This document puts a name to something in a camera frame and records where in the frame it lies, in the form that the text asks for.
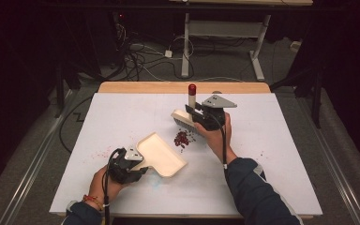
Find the desk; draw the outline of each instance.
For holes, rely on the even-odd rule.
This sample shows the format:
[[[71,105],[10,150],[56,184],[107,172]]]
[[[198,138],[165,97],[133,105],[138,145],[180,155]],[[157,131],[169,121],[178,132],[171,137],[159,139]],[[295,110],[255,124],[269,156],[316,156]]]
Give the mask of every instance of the desk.
[[[232,147],[258,160],[273,184],[301,217],[322,210],[274,94],[265,83],[196,82],[197,101],[212,91],[238,104],[232,115]],[[129,147],[155,131],[188,165],[172,178],[149,170],[112,204],[115,217],[239,218],[221,164],[204,138],[186,149],[174,146],[179,130],[170,117],[183,109],[188,82],[105,82],[95,94],[50,212],[63,215],[71,200],[87,193],[93,173],[117,147]]]
[[[311,6],[312,0],[190,0],[187,4],[207,3],[207,4],[240,4],[240,5],[266,5],[266,6]],[[265,32],[267,31],[271,15],[265,15],[262,22],[218,22],[218,21],[192,21],[189,13],[186,13],[184,50],[182,63],[182,77],[188,77],[189,57],[189,36],[213,36],[213,37],[235,37],[235,38],[257,38],[254,51],[250,51],[250,60],[253,65],[258,81],[265,80],[262,67],[259,63],[259,53],[262,48]]]

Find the white table surface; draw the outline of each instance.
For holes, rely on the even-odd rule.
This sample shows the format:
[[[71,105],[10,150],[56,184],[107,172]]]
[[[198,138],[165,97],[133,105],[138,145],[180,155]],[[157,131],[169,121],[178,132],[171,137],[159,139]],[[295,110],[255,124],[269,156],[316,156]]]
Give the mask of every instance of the white table surface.
[[[212,95],[199,94],[197,101]],[[321,215],[306,169],[294,145],[274,94],[221,94],[236,103],[225,109],[232,117],[232,148],[239,157],[262,164],[272,184],[299,215]],[[63,215],[67,204],[88,193],[93,174],[113,150],[128,148],[156,132],[186,162],[174,177],[161,178],[153,169],[126,187],[112,203],[117,217],[236,218],[239,213],[227,187],[222,165],[195,134],[182,150],[174,145],[179,127],[174,109],[184,109],[185,94],[95,94],[78,141],[50,209]]]

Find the cable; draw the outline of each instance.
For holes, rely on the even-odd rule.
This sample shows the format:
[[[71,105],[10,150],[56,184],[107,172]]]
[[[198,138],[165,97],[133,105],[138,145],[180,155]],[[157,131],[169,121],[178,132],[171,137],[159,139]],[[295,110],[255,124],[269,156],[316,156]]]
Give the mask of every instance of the cable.
[[[122,38],[122,44],[119,46],[119,48],[121,48],[124,44],[125,44],[125,40],[127,38],[127,29],[125,29],[125,27],[121,24],[117,24],[117,26],[119,26],[121,28],[118,40],[121,39],[121,36],[124,35],[124,37]]]
[[[106,172],[104,173],[104,175],[101,179],[103,193],[104,193],[103,207],[104,207],[104,215],[105,215],[105,225],[110,224],[110,197],[108,196],[108,179],[110,177],[109,171],[110,171],[111,163],[113,161],[113,157],[117,152],[118,152],[118,149],[116,149],[115,151],[113,151],[111,153],[110,158],[108,159]]]
[[[172,41],[172,43],[169,45],[168,50],[171,49],[172,44],[174,44],[174,42],[175,42],[176,40],[181,39],[181,38],[187,40],[187,41],[191,44],[191,54],[188,56],[188,57],[190,57],[190,56],[194,53],[194,45],[192,44],[192,42],[191,42],[191,40],[190,40],[189,38],[185,38],[185,37],[183,37],[183,36],[180,36],[180,37],[175,38],[175,39]]]
[[[240,83],[244,83],[244,81],[242,81],[242,80],[238,80],[238,79],[231,78],[231,77],[204,78],[204,79],[195,80],[193,82],[203,82],[203,81],[210,81],[210,80],[215,80],[215,79],[226,79],[226,80],[231,80],[231,81],[237,81],[237,82],[240,82]]]
[[[178,39],[185,39],[184,37],[177,37],[175,38],[173,41],[172,41],[172,44],[169,46],[169,50],[172,50],[173,49],[173,44],[176,40]],[[191,80],[194,75],[195,75],[195,71],[194,71],[194,66],[193,64],[190,62],[189,60],[189,57],[185,56],[185,54],[183,53],[184,55],[184,58],[185,60],[188,60],[188,64],[190,65],[190,70],[191,70],[191,75],[188,76],[188,77],[181,77],[179,75],[176,74],[176,69],[175,69],[175,65],[170,63],[170,62],[159,62],[159,61],[163,61],[163,60],[182,60],[183,58],[169,58],[169,57],[164,57],[163,53],[160,52],[158,49],[154,48],[154,47],[150,47],[150,46],[147,46],[145,45],[144,43],[140,42],[140,43],[137,43],[137,42],[134,42],[134,39],[136,38],[133,38],[130,42],[129,42],[129,49],[127,51],[127,54],[126,54],[126,59],[125,61],[127,63],[126,66],[125,66],[125,70],[126,70],[126,74],[127,76],[121,80],[128,80],[128,81],[138,81],[140,79],[140,73],[141,73],[141,70],[145,70],[147,73],[149,73],[153,78],[155,78],[156,80],[158,81],[165,81],[164,79],[160,79],[159,77],[157,77],[155,74],[153,74],[149,69],[150,68],[153,68],[153,67],[156,67],[158,65],[162,65],[162,64],[171,64],[172,65],[172,71],[173,71],[173,76],[179,80]],[[232,43],[231,44],[227,44],[227,43],[223,43],[223,41],[214,41],[212,40],[211,42],[212,43],[215,43],[215,42],[218,42],[219,44],[222,44],[222,45],[225,45],[226,47],[223,47],[223,48],[228,48],[228,47],[231,47],[231,46],[234,46],[234,47],[237,47],[237,46],[240,46],[242,45],[243,43],[245,43],[245,41],[248,40],[247,38],[237,38],[235,42],[233,42],[233,39],[232,39]],[[193,41],[191,40],[188,40],[190,41],[190,45],[191,45],[191,54],[194,54],[195,53],[195,44],[193,43]],[[137,48],[137,49],[134,49],[132,47],[134,46],[140,46],[140,48]],[[157,56],[162,56],[162,57],[158,57],[156,59],[153,59],[151,61],[148,61],[146,62],[145,61],[145,58],[143,56],[143,54],[153,54],[153,55],[157,55]],[[147,67],[146,64],[152,64],[152,63],[156,63],[150,67]],[[247,69],[250,67],[250,65],[252,65],[251,63],[249,65],[247,65],[247,67],[245,67],[244,69]],[[228,78],[228,77],[216,77],[216,78],[207,78],[207,79],[200,79],[200,80],[196,80],[196,81],[208,81],[208,80],[214,80],[214,79],[228,79],[228,80],[233,80],[233,81],[237,81],[237,82],[242,82],[242,80],[238,80],[238,79],[234,79],[234,78]]]
[[[225,121],[225,114],[224,114],[224,129],[222,127],[222,125],[220,124],[220,122],[218,121],[218,119],[211,113],[207,112],[207,114],[212,117],[216,123],[218,124],[218,127],[220,128],[220,131],[221,131],[221,137],[222,137],[222,140],[223,140],[223,146],[222,146],[222,149],[223,149],[223,168],[224,168],[224,174],[226,176],[226,179],[227,179],[227,137],[226,137],[226,132],[227,130],[225,130],[225,125],[227,123],[227,121]]]
[[[81,106],[82,104],[84,104],[84,102],[86,102],[87,100],[92,99],[92,98],[93,98],[93,96],[88,97],[88,98],[82,100],[80,103],[78,103],[78,104],[66,115],[66,117],[64,118],[63,123],[62,123],[61,126],[60,126],[59,133],[58,133],[58,137],[59,137],[59,139],[60,139],[60,143],[63,145],[63,147],[66,149],[66,151],[68,151],[70,154],[72,153],[72,151],[69,150],[69,148],[66,146],[66,144],[64,143],[63,137],[62,137],[63,126],[64,126],[64,124],[66,123],[66,121],[67,121],[67,119],[69,118],[69,116],[70,116],[72,113],[74,113],[74,111],[75,111],[79,106]]]

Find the sleeve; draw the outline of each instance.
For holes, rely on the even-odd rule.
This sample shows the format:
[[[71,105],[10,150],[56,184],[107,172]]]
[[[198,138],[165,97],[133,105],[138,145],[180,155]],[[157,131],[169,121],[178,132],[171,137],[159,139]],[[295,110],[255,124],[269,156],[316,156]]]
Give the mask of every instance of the sleeve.
[[[85,202],[72,201],[67,206],[67,216],[62,225],[100,225],[101,221],[98,210]]]
[[[245,224],[303,224],[286,201],[265,182],[263,168],[251,158],[236,158],[228,167],[227,183]]]

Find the finger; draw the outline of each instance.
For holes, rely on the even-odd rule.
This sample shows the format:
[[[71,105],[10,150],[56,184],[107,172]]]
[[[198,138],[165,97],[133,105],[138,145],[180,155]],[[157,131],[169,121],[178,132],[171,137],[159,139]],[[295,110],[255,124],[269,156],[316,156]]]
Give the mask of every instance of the finger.
[[[231,117],[227,112],[225,112],[225,117],[226,117],[226,124],[230,124],[231,123]]]
[[[204,134],[207,132],[206,129],[200,123],[194,123],[194,127],[198,130],[200,134],[205,136]]]

